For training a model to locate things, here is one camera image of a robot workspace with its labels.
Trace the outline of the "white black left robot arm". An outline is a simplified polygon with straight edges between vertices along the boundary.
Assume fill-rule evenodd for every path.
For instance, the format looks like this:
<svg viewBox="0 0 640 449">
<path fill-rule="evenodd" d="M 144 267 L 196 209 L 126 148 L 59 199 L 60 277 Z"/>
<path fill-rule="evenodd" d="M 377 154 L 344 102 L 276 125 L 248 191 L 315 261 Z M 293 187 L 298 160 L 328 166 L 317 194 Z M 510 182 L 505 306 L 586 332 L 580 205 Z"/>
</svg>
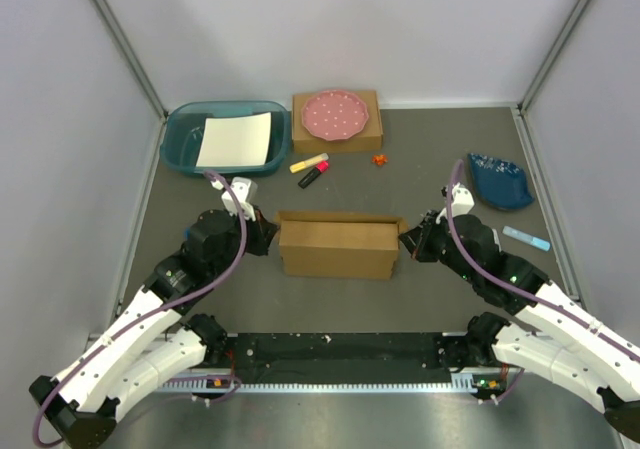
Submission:
<svg viewBox="0 0 640 449">
<path fill-rule="evenodd" d="M 97 448 L 144 398 L 174 376 L 226 356 L 227 334 L 191 309 L 246 255 L 265 256 L 278 231 L 259 209 L 202 213 L 179 250 L 163 259 L 114 323 L 74 363 L 42 375 L 29 392 L 38 406 L 32 438 L 48 421 L 71 448 Z"/>
</svg>

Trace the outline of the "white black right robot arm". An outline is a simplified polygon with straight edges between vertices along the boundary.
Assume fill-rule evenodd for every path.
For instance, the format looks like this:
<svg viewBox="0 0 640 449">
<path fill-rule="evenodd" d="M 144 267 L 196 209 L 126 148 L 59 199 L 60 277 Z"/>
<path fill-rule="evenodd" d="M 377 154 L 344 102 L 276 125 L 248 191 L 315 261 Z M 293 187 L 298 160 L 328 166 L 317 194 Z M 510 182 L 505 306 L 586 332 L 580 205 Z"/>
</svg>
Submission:
<svg viewBox="0 0 640 449">
<path fill-rule="evenodd" d="M 494 230 L 474 215 L 448 222 L 429 212 L 399 236 L 418 262 L 438 262 L 468 282 L 486 303 L 467 330 L 476 363 L 494 360 L 534 373 L 580 397 L 609 425 L 639 439 L 639 348 L 572 301 L 543 271 L 505 252 Z"/>
</svg>

